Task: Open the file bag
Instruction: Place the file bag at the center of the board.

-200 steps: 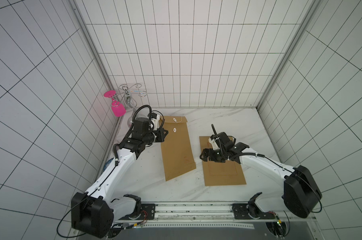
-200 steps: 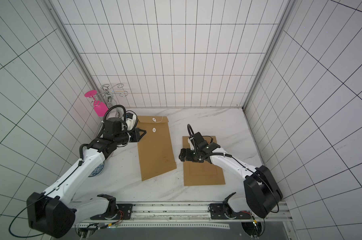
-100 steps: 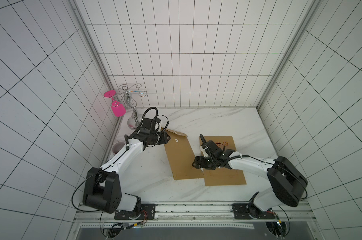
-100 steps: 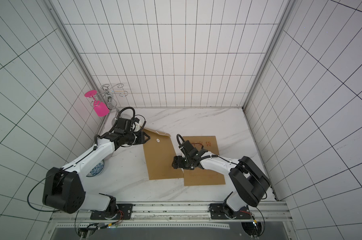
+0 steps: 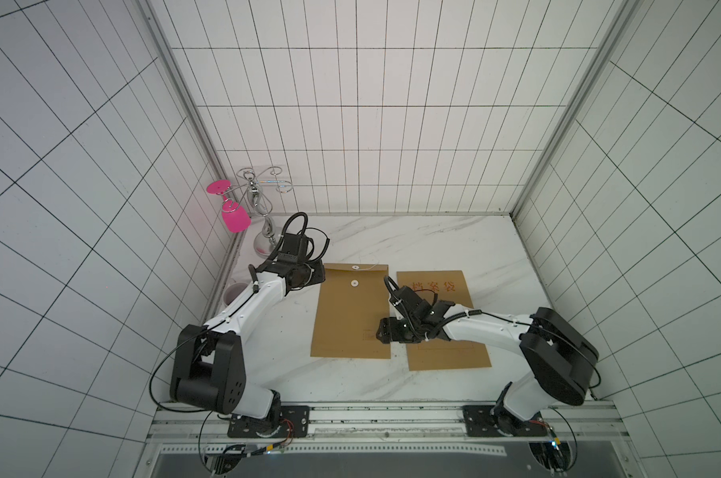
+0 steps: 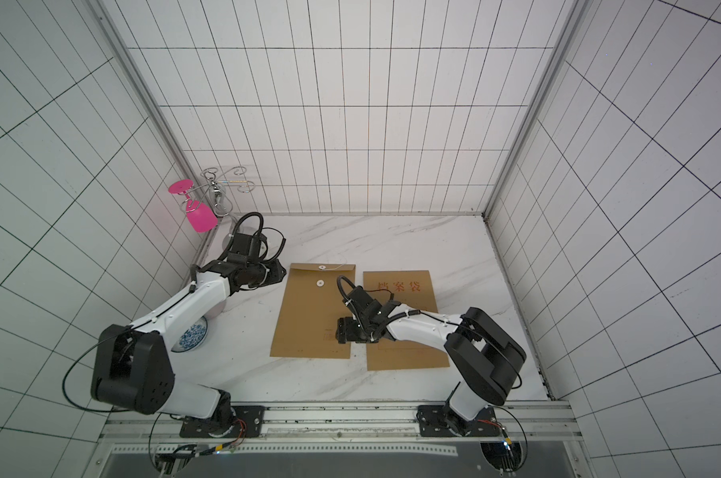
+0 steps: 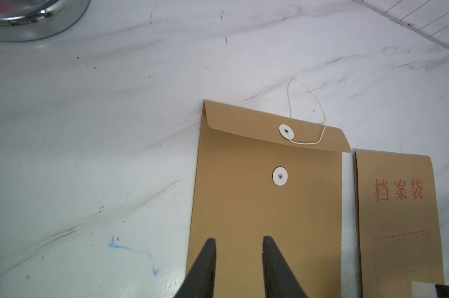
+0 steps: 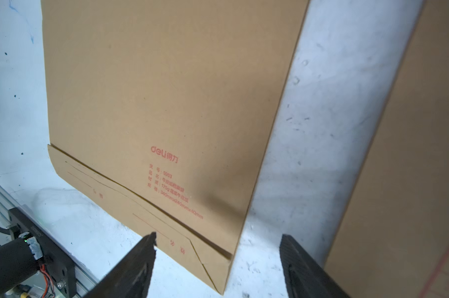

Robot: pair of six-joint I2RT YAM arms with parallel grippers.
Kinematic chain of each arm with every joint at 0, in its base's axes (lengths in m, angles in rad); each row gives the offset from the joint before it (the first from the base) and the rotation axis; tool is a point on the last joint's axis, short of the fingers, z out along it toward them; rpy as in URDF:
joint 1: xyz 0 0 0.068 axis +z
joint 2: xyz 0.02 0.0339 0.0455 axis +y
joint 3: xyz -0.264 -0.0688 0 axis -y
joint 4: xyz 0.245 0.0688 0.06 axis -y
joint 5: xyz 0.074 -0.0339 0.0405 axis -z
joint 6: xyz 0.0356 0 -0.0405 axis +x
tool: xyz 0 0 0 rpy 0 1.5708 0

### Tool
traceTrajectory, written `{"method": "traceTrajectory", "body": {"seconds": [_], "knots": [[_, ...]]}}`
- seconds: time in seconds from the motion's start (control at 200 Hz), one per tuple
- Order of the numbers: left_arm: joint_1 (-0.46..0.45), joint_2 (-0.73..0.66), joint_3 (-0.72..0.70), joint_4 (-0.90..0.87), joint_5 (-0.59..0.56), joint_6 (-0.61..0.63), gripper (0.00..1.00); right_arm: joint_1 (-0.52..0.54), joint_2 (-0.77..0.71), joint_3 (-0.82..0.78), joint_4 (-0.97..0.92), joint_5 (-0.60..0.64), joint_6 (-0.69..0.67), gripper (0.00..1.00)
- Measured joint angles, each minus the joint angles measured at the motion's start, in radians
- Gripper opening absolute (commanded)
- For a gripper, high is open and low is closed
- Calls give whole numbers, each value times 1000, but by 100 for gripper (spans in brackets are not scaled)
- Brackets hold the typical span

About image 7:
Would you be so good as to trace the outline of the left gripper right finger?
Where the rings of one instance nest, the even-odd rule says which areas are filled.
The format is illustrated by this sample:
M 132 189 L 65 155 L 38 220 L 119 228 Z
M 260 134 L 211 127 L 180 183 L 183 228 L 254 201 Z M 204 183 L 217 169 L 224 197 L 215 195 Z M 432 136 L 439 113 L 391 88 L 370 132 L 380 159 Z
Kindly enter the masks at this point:
M 270 236 L 263 238 L 262 264 L 267 298 L 308 298 Z

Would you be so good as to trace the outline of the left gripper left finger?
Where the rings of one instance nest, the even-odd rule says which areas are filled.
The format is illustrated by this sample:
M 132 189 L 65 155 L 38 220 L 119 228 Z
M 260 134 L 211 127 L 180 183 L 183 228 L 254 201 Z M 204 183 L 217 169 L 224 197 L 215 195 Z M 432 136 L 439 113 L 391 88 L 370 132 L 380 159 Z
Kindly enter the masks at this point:
M 217 262 L 216 240 L 209 238 L 187 273 L 175 298 L 212 298 Z

